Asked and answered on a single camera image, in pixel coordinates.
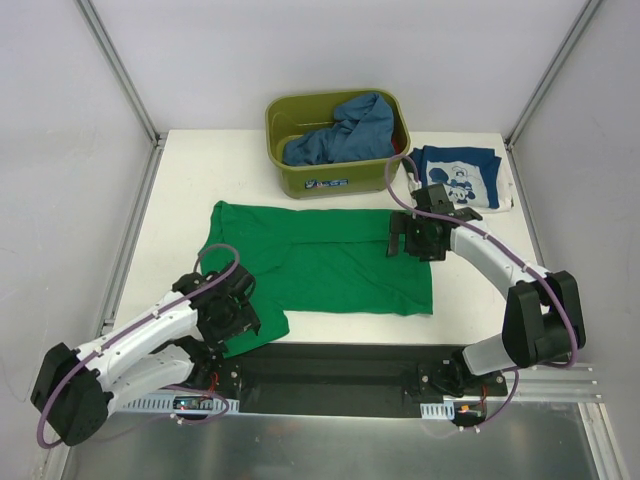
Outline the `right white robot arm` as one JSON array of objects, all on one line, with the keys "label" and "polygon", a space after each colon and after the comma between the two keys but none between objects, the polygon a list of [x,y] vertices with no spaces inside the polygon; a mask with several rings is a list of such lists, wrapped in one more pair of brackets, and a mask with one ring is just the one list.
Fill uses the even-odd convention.
[{"label": "right white robot arm", "polygon": [[470,207],[457,209],[441,185],[411,194],[415,206],[390,215],[387,254],[405,252],[421,261],[468,261],[503,296],[500,333],[456,350],[430,376],[432,387],[454,397],[469,395],[489,377],[539,364],[568,368],[586,344],[577,280],[515,254]]}]

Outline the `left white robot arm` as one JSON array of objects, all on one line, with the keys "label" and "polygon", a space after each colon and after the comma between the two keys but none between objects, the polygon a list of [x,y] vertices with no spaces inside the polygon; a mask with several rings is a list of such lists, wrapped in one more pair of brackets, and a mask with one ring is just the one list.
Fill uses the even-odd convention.
[{"label": "left white robot arm", "polygon": [[37,441],[49,449],[91,438],[119,408],[155,390],[202,389],[236,337],[258,333],[255,277],[228,264],[180,277],[151,308],[110,333],[44,355],[31,393]]}]

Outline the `green t shirt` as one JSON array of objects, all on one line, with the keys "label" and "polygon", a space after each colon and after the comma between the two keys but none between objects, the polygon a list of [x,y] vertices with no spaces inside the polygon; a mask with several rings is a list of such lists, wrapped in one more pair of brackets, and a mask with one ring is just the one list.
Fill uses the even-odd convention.
[{"label": "green t shirt", "polygon": [[211,217],[201,267],[219,269],[233,256],[256,279],[250,304],[259,332],[227,343],[233,357],[289,332],[289,311],[333,314],[430,315],[428,263],[387,254],[388,209],[288,210],[219,201]]}]

